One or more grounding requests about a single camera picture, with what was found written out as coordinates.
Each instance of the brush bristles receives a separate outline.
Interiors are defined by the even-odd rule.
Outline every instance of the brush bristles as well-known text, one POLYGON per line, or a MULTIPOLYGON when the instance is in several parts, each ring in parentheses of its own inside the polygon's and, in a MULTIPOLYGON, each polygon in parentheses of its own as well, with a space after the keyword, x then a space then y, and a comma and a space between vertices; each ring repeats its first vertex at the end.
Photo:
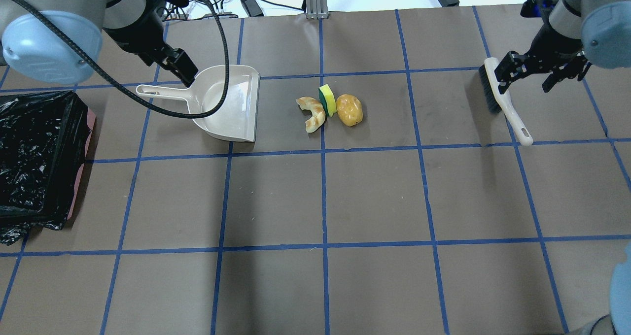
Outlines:
POLYGON ((491 88, 491 82, 489 81, 489 77, 487 76, 487 68, 482 65, 478 72, 480 73, 480 81, 482 81, 482 88, 484 89, 484 96, 487 99, 487 108, 494 115, 497 115, 502 111, 502 107, 499 106, 497 101, 495 100, 495 95, 493 95, 493 89, 491 88))

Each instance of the sponge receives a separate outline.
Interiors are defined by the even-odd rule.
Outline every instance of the sponge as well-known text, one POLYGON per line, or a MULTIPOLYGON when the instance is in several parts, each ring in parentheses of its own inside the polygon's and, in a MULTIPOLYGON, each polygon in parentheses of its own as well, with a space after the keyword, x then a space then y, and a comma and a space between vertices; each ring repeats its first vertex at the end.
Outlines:
POLYGON ((335 104, 335 96, 331 88, 329 88, 329 84, 320 86, 320 88, 318 88, 318 94, 320 95, 320 103, 324 106, 327 115, 333 117, 333 113, 336 113, 338 109, 335 104))

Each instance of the hand brush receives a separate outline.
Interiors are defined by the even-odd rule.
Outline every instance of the hand brush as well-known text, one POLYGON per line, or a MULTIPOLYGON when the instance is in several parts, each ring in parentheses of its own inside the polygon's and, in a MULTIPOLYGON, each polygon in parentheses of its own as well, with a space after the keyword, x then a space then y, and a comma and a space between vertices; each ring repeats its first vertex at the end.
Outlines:
POLYGON ((487 98, 487 107, 491 113, 496 115, 503 111, 521 145, 532 145, 532 136, 512 105, 511 93, 506 91, 500 94, 498 89, 499 82, 495 76, 495 68, 497 68, 499 63, 497 58, 486 58, 484 64, 478 70, 482 87, 484 88, 484 95, 487 98))

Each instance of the white dustpan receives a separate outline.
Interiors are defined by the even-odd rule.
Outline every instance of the white dustpan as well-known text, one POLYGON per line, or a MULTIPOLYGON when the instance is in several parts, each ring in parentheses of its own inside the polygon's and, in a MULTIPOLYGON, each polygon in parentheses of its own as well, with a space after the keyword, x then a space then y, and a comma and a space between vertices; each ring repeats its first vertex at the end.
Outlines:
MULTIPOLYGON (((219 102, 224 77, 225 67, 214 66, 199 72, 190 88, 138 85, 136 93, 140 97, 186 101, 189 113, 201 113, 212 109, 219 102)), ((213 115, 194 119, 193 122, 218 139, 253 142, 256 134, 259 80, 259 72, 254 68, 230 65, 230 83, 223 106, 213 115)))

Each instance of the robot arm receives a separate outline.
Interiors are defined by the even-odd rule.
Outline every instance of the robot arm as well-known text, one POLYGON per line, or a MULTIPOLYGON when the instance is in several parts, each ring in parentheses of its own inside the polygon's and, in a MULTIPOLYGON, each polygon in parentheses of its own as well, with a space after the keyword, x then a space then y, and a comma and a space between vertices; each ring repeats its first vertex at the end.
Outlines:
MULTIPOLYGON (((101 29, 120 48, 148 66, 157 63, 190 86, 198 69, 185 51, 163 39, 156 8, 165 0, 26 0, 68 34, 92 59, 101 50, 101 29)), ((185 7, 189 0, 166 0, 185 7)), ((0 0, 3 59, 15 70, 49 83, 74 84, 92 69, 38 20, 9 0, 0 0)))
POLYGON ((591 64, 631 67, 631 0, 528 0, 523 17, 543 26, 525 54, 508 52, 495 70, 500 93, 531 74, 552 73, 546 93, 564 79, 583 79, 591 64))

